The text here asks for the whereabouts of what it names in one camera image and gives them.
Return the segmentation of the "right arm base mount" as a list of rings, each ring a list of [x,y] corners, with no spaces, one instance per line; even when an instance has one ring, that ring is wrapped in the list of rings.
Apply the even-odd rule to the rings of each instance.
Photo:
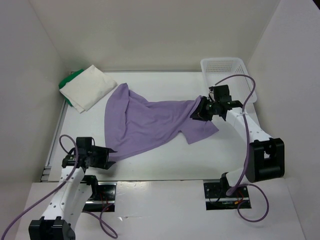
[[[226,195],[220,180],[214,179],[203,182],[205,207],[207,211],[251,209],[247,187],[240,187],[231,196]]]

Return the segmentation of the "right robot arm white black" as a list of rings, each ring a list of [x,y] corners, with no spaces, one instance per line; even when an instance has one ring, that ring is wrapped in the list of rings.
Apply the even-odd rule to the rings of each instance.
[[[191,114],[193,120],[211,121],[213,116],[229,123],[246,143],[246,156],[242,168],[224,173],[219,191],[232,196],[245,184],[282,178],[285,174],[285,144],[273,138],[248,115],[240,101],[212,101],[202,96]]]

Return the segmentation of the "purple t shirt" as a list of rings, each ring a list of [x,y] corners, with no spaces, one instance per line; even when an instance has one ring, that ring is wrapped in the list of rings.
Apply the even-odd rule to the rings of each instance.
[[[201,101],[151,102],[120,84],[105,106],[105,145],[114,152],[109,158],[118,162],[158,148],[182,133],[190,145],[214,135],[219,129],[211,121],[191,118]]]

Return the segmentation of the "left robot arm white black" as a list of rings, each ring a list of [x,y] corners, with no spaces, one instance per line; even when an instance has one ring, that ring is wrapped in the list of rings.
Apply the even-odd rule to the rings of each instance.
[[[31,240],[74,240],[75,228],[81,212],[88,200],[100,194],[97,177],[86,175],[88,168],[109,169],[114,161],[109,161],[111,148],[90,146],[79,149],[73,147],[62,160],[60,183],[40,219],[32,220],[28,233]]]

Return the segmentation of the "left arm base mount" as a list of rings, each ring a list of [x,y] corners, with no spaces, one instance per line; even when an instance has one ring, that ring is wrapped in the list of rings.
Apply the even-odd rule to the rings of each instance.
[[[98,181],[94,175],[85,175],[80,183],[90,186],[91,189],[91,196],[84,204],[83,211],[100,213],[104,208],[105,212],[115,211],[116,182]]]

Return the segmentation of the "white t shirt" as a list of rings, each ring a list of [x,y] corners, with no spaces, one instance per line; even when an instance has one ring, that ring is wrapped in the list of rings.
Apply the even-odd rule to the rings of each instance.
[[[72,107],[82,113],[87,112],[117,85],[112,77],[91,65],[59,91]]]

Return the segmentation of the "green t shirt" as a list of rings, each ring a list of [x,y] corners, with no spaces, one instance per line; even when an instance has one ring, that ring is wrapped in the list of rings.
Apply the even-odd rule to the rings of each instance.
[[[74,71],[74,72],[71,73],[69,76],[67,76],[66,78],[64,78],[64,79],[58,84],[59,90],[61,90],[67,83],[71,82],[74,78],[76,78],[78,75],[80,75],[83,71],[84,71],[84,69],[79,69],[78,71]]]

